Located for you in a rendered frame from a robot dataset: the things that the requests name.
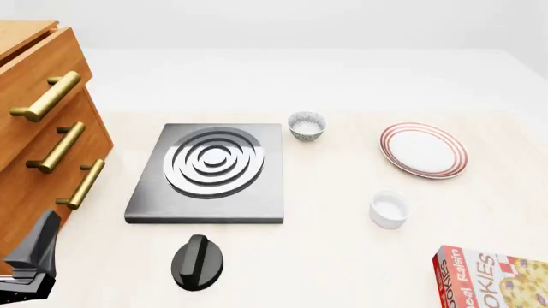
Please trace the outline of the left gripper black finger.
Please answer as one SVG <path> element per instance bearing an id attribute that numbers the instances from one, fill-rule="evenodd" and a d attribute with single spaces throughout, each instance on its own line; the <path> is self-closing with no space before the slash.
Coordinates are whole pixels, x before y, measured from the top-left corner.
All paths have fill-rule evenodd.
<path id="1" fill-rule="evenodd" d="M 56 276 L 55 248 L 61 217 L 46 210 L 26 238 L 3 261 L 14 270 L 31 269 Z"/>

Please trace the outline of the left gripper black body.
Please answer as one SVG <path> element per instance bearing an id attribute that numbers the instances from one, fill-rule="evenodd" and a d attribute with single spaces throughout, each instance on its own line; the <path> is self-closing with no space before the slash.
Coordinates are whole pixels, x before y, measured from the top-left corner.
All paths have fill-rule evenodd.
<path id="1" fill-rule="evenodd" d="M 47 299 L 56 283 L 56 266 L 14 267 L 12 275 L 0 275 L 0 304 Z"/>

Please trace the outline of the flat black stove plate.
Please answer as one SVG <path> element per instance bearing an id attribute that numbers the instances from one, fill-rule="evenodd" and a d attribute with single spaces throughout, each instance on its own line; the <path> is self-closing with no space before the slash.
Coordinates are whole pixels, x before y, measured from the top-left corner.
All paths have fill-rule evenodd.
<path id="1" fill-rule="evenodd" d="M 152 224 L 283 223 L 281 125 L 164 125 L 124 219 Z"/>

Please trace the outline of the small patterned bowl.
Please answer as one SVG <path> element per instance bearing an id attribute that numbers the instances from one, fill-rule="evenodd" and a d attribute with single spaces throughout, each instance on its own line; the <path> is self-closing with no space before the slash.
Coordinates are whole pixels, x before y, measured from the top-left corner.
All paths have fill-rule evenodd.
<path id="1" fill-rule="evenodd" d="M 327 128 L 326 119 L 316 112 L 295 112 L 288 118 L 291 134 L 298 140 L 312 142 Z"/>

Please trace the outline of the small plain white bowl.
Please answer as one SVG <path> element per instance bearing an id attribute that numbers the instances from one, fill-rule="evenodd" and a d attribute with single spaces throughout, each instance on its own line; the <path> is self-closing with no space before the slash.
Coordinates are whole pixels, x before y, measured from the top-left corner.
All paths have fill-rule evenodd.
<path id="1" fill-rule="evenodd" d="M 395 230 L 409 218 L 410 207 L 406 199 L 390 190 L 376 192 L 371 199 L 369 216 L 381 228 Z"/>

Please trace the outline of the white plate with red rings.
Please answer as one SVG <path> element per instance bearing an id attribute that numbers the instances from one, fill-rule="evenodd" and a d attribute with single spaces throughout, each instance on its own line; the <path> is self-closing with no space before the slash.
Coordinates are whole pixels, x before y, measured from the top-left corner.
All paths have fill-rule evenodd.
<path id="1" fill-rule="evenodd" d="M 399 122 L 385 128 L 378 143 L 390 163 L 427 179 L 449 179 L 462 174 L 468 166 L 463 143 L 433 125 Z"/>

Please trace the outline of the red printed cookies box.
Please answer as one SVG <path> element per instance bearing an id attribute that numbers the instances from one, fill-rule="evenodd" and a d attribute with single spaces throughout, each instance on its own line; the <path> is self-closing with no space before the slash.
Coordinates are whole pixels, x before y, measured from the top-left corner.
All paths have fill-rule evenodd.
<path id="1" fill-rule="evenodd" d="M 441 246 L 432 263 L 443 308 L 548 308 L 548 262 Z"/>

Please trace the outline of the round black stove knob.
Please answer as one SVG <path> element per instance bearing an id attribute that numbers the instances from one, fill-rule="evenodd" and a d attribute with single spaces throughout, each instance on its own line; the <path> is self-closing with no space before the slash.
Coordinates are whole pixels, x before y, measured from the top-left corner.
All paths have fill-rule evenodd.
<path id="1" fill-rule="evenodd" d="M 192 235 L 171 261 L 171 275 L 186 291 L 198 292 L 211 287 L 223 271 L 220 248 L 205 235 Z"/>

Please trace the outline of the large wooden drawer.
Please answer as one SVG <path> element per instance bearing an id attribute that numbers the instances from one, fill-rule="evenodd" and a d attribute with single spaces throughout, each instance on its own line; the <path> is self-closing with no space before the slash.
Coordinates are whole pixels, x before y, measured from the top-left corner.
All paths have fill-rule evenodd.
<path id="1" fill-rule="evenodd" d="M 69 92 L 62 94 L 57 104 L 37 122 L 13 116 L 13 108 L 26 110 L 46 93 L 61 93 L 58 86 L 48 82 L 62 79 L 67 73 L 80 76 L 76 84 L 62 85 Z M 63 107 L 92 78 L 92 72 L 70 27 L 50 30 L 48 36 L 0 67 L 0 171 L 54 119 Z"/>

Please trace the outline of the wooden cabinet with drawers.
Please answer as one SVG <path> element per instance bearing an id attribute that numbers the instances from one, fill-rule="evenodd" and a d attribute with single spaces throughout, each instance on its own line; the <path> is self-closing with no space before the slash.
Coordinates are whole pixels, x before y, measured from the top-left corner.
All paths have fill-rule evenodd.
<path id="1" fill-rule="evenodd" d="M 55 20 L 0 20 L 0 67 L 44 40 L 50 30 L 62 28 L 66 27 L 59 27 Z M 57 127 L 71 127 L 78 121 L 86 125 L 86 130 L 55 171 L 43 174 L 26 167 L 26 161 L 45 158 L 63 137 L 56 132 Z M 87 174 L 79 167 L 92 164 L 98 158 L 105 160 L 112 147 L 109 133 L 85 85 L 0 171 L 0 275 L 10 273 L 11 268 L 3 259 L 21 243 L 43 212 L 53 210 L 62 219 L 69 217 L 73 210 L 55 204 L 55 200 L 71 197 Z"/>

